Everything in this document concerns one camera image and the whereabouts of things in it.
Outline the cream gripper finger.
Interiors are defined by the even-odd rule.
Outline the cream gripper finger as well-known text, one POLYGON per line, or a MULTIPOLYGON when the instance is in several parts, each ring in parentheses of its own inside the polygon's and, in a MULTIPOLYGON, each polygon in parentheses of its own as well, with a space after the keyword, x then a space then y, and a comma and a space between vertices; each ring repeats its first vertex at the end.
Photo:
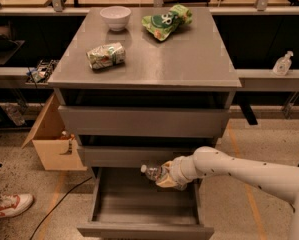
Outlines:
POLYGON ((163 180, 157 180, 156 185, 161 187, 161 188, 174 188, 174 189, 179 190, 179 191, 184 191, 187 188, 186 184, 181 185, 181 184, 173 181, 170 178, 163 179, 163 180))
POLYGON ((172 167, 172 162, 171 161, 167 161, 167 162, 165 162, 164 164, 161 165, 161 176, 162 176, 162 178, 168 177, 170 175, 171 167, 172 167))

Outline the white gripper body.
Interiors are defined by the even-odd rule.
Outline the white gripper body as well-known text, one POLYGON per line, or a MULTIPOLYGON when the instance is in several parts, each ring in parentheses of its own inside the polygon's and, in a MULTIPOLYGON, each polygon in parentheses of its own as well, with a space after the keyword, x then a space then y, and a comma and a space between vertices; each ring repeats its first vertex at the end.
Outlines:
POLYGON ((181 163, 182 157, 175 158, 171 161, 169 166, 169 175, 177 185, 184 186, 189 182, 189 180, 182 173, 181 163))

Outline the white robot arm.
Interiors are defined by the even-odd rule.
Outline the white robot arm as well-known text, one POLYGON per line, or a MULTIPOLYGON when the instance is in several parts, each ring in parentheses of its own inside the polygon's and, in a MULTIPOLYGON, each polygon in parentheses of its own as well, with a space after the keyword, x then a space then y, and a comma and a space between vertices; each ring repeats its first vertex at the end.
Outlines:
POLYGON ((299 167, 234 158, 212 147, 200 147, 162 165, 154 181, 162 188, 183 187, 196 179, 231 176, 291 204, 295 211, 288 240, 299 240, 299 167))

